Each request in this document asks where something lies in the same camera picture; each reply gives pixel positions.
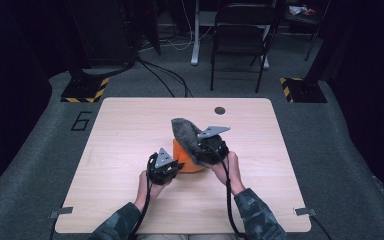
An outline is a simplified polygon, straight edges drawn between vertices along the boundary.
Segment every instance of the gray cloth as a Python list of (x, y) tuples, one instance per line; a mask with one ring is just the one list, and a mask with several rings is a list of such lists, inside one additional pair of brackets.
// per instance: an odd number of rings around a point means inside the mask
[(197, 160), (195, 152), (199, 151), (197, 135), (202, 131), (192, 122), (184, 118), (174, 118), (171, 120), (174, 138), (179, 142), (180, 146), (192, 159), (193, 163), (202, 166)]

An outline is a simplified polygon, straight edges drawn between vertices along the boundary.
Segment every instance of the dark curtain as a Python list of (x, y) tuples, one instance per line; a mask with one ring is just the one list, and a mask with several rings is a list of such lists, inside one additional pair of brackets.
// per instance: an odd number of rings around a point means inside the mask
[(360, 1), (355, 15), (337, 76), (329, 85), (351, 139), (384, 184), (384, 1)]
[[(52, 4), (67, 23), (68, 38), (78, 42), (63, 2)], [(0, 175), (46, 108), (52, 93), (48, 79), (67, 70), (50, 14), (42, 1), (0, 0)], [(73, 50), (86, 62), (82, 49)]]

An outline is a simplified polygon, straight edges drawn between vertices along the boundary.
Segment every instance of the handheld controller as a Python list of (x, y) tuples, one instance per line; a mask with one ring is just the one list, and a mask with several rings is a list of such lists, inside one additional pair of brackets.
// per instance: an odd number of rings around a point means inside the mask
[(146, 171), (151, 182), (164, 185), (176, 177), (183, 165), (184, 163), (174, 160), (163, 148), (160, 148), (159, 153), (154, 153), (149, 157)]
[(198, 147), (200, 151), (196, 151), (196, 158), (204, 163), (211, 165), (217, 164), (227, 156), (229, 148), (223, 141), (219, 133), (230, 130), (229, 127), (210, 126), (202, 133), (197, 135)]

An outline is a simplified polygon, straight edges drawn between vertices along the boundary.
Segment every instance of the yellow and black hazard tape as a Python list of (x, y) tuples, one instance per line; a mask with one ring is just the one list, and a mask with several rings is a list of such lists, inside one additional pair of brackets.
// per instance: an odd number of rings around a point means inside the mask
[(105, 87), (107, 86), (107, 83), (109, 81), (109, 78), (105, 78), (102, 80), (101, 85), (99, 86), (98, 91), (96, 92), (94, 97), (91, 98), (76, 98), (76, 97), (66, 97), (61, 98), (61, 102), (72, 102), (72, 103), (79, 103), (79, 102), (98, 102), (99, 99), (101, 99), (101, 96), (104, 94)]
[(280, 83), (282, 84), (283, 93), (285, 94), (286, 100), (288, 102), (294, 102), (291, 91), (289, 90), (288, 84), (286, 83), (288, 80), (302, 81), (302, 78), (280, 78)]

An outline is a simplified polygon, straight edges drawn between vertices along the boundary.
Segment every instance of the hand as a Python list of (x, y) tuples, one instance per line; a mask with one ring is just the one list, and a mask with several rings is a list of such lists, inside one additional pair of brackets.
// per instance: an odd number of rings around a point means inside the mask
[[(140, 212), (142, 212), (146, 202), (146, 194), (147, 194), (147, 188), (148, 188), (146, 181), (147, 181), (146, 171), (142, 171), (141, 174), (139, 175), (138, 194), (136, 196), (136, 201), (134, 202), (134, 204), (136, 205), (136, 207), (139, 209)], [(161, 191), (163, 191), (163, 189), (170, 183), (171, 181), (165, 183), (164, 185), (149, 183), (149, 186), (151, 186), (152, 184), (150, 200), (152, 201), (156, 199), (160, 195)]]
[[(238, 156), (234, 152), (229, 152), (223, 162), (226, 168), (229, 170), (231, 191), (233, 195), (236, 196), (236, 194), (242, 192), (245, 189), (245, 186), (242, 184), (241, 172), (239, 170)], [(221, 162), (214, 165), (207, 164), (207, 167), (213, 170), (221, 183), (226, 185), (227, 176)]]

